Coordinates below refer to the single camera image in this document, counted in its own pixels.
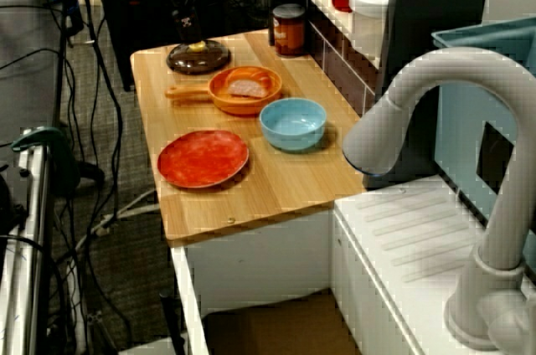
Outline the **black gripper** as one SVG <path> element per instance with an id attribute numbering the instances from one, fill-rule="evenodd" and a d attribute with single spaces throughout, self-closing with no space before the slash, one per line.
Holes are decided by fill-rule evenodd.
<path id="1" fill-rule="evenodd" d="M 184 43 L 198 43 L 202 32 L 195 11 L 194 0 L 167 0 L 169 11 L 179 38 Z"/>

